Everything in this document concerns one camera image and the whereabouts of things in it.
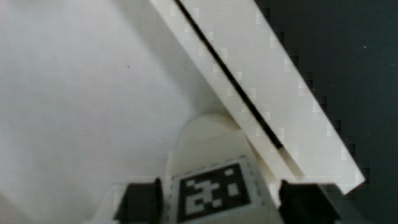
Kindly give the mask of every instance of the white wall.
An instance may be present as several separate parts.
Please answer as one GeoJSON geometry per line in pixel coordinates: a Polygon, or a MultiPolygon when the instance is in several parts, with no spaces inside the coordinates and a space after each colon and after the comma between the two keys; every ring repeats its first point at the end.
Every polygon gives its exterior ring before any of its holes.
{"type": "Polygon", "coordinates": [[[0,0],[0,223],[81,223],[221,111],[145,0],[0,0]]]}

